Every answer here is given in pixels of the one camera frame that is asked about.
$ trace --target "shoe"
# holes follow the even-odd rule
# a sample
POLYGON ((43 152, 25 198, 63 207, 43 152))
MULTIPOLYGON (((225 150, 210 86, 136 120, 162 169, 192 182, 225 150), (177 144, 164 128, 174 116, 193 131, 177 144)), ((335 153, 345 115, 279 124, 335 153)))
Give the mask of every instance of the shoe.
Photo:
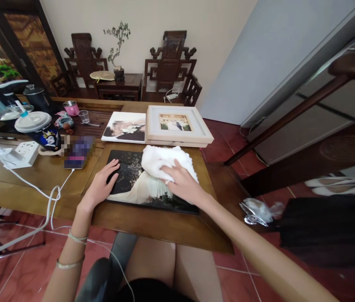
POLYGON ((305 185, 308 187, 324 187, 324 186, 331 186, 331 185, 345 185, 349 183, 355 182, 355 179, 350 177, 322 177, 322 178, 315 178, 312 180, 308 180, 305 182, 305 185))
POLYGON ((313 188, 312 191, 313 193, 322 196, 331 196, 336 194, 355 194, 355 184, 316 187, 313 188))

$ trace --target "wooden table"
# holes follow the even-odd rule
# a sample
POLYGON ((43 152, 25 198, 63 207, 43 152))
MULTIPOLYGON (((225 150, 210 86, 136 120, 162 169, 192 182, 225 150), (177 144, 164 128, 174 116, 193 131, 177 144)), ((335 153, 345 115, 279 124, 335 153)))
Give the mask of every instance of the wooden table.
MULTIPOLYGON (((64 102, 64 98, 52 98, 64 102)), ((75 99, 80 109, 102 111, 146 112, 151 102, 124 102, 110 100, 75 99)), ((0 140, 1 147, 18 145, 22 140, 0 140)), ((57 202, 54 217, 74 219, 76 207, 90 186, 95 174, 106 164, 113 149, 142 152, 145 145, 132 143, 102 142, 97 139, 93 157, 82 170, 76 170, 62 190, 62 197, 57 202)), ((207 172, 207 167, 198 148, 182 148, 193 159, 194 169, 202 188, 215 197, 215 192, 207 172)), ((38 156, 33 167, 17 169, 22 177, 37 185, 46 194, 52 188, 61 185, 70 170, 63 168, 60 157, 38 156)), ((45 216, 47 198, 35 189, 23 183, 0 163, 0 207, 45 216)), ((175 242, 182 245, 198 247, 223 253, 233 253, 232 243, 224 232, 200 211, 200 215, 190 215, 130 205, 103 202, 94 212, 92 224, 127 232, 139 236, 175 242)))
POLYGON ((98 92, 100 99, 106 99, 107 95, 133 96, 134 101, 141 99, 141 80, 142 73, 125 73, 124 82, 104 81, 98 84, 95 82, 94 87, 98 92))

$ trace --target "phone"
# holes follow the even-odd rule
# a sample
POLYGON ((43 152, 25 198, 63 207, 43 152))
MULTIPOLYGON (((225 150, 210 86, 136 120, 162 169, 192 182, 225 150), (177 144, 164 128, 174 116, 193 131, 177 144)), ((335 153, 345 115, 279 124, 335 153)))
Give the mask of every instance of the phone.
POLYGON ((94 136, 71 137, 70 145, 65 149, 65 169, 83 169, 95 148, 94 136))

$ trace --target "bracelet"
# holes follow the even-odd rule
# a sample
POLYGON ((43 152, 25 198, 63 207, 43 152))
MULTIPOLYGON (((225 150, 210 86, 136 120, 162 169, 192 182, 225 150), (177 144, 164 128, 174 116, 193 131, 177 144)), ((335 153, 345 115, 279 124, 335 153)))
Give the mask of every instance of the bracelet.
POLYGON ((88 237, 82 237, 82 238, 74 237, 73 234, 71 234, 71 229, 68 231, 68 236, 74 239, 75 242, 82 243, 83 245, 86 245, 86 241, 84 240, 88 239, 88 237))
POLYGON ((79 260, 78 262, 73 263, 73 264, 63 265, 63 264, 59 263, 59 258, 57 258, 56 266, 60 269, 70 269, 70 268, 74 268, 74 267, 77 267, 78 265, 82 264, 84 262, 84 259, 85 259, 85 254, 82 257, 82 259, 79 260))

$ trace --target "charging cable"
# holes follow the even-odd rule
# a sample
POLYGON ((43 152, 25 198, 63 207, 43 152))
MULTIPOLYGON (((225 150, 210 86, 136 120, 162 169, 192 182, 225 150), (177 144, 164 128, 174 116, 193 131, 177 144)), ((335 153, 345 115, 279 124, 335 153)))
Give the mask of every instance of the charging cable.
MULTIPOLYGON (((71 170, 71 173, 70 173, 69 176, 65 179, 63 185, 62 185, 61 187, 58 186, 58 185, 55 186, 55 187, 52 189, 52 191, 51 191, 51 193, 50 193, 50 196, 48 196, 48 195, 45 194, 41 189, 39 189, 37 186, 35 186, 34 184, 31 184, 30 182, 28 182, 27 180, 25 180, 24 178, 22 178, 17 172, 13 171, 13 170, 6 164, 6 162, 9 162, 9 161, 6 161, 5 159, 0 158, 0 162, 1 162, 8 170, 10 170, 11 173, 13 173, 16 177, 18 177, 18 178, 19 178, 20 180, 22 180, 24 183, 30 185, 31 187, 33 187, 34 189, 36 189, 39 193, 41 193, 44 197, 46 197, 46 198, 49 199, 49 202, 48 202, 48 204, 47 204, 47 210, 46 210, 46 220, 44 221, 44 224, 43 224, 41 227, 35 229, 34 231, 32 231, 32 232, 30 232, 30 233, 28 233, 28 234, 25 234, 25 235, 23 235, 23 236, 21 236, 21 237, 19 237, 19 238, 14 239, 13 241, 10 241, 10 242, 8 242, 8 243, 6 243, 6 244, 1 245, 1 246, 0 246, 0 252, 1 252, 2 250, 5 250, 6 248, 8 248, 8 247, 10 247, 10 246, 12 246, 12 245, 14 245, 14 244, 16 244, 16 243, 18 243, 18 242, 20 242, 20 241, 22 241, 22 240, 28 238, 28 237, 31 237, 31 236, 35 235, 36 233, 38 233, 38 232, 40 232, 40 231, 43 231, 43 229, 48 225, 49 220, 50 220, 50 225, 51 225, 51 227, 52 227, 52 230, 60 229, 60 228, 63 228, 63 227, 71 228, 70 226, 61 226, 61 227, 58 227, 58 228, 54 229, 54 228, 53 228, 53 215, 54 215, 54 212, 55 212, 55 208, 56 208, 57 201, 61 198, 61 190, 63 189, 64 185, 66 184, 66 182, 67 182, 67 180, 70 178, 70 176, 74 173, 75 169, 72 169, 72 170, 71 170), (56 198, 53 198, 53 195, 54 195, 54 193, 55 193, 56 190, 57 190, 57 197, 56 197, 56 198), (52 205, 52 201, 53 201, 53 200, 55 201, 55 203, 54 203, 54 206, 53 206, 52 213, 50 213, 50 209, 51 209, 51 205, 52 205)), ((127 283, 128 287, 129 287, 130 290, 131 290, 131 294, 133 295, 133 302, 135 302, 135 297, 134 297, 133 289, 131 288, 131 285, 130 285, 130 283, 128 282, 127 277, 126 277, 126 275, 124 274, 123 268, 122 268, 122 266, 121 266, 121 264, 120 264, 118 258, 117 258, 117 257, 112 253, 112 251, 111 251, 110 249, 108 249, 106 246, 104 246, 104 245, 102 245, 102 244, 99 244, 99 243, 97 243, 97 242, 95 242, 95 241, 93 241, 93 240, 89 240, 89 239, 88 239, 88 241, 91 242, 91 243, 97 244, 97 245, 99 245, 99 246, 101 246, 101 247, 103 247, 103 248, 105 248, 105 249, 108 250, 108 251, 110 252, 110 254, 116 259, 116 261, 117 261, 117 263, 119 264, 120 269, 121 269, 121 271, 122 271, 123 277, 124 277, 124 279, 126 280, 126 283, 127 283)))
POLYGON ((171 103, 171 99, 175 99, 179 96, 179 88, 175 87, 175 88, 172 88, 170 89, 167 93, 165 93, 165 96, 164 96, 164 103, 166 103, 166 100, 168 99, 169 103, 171 103))

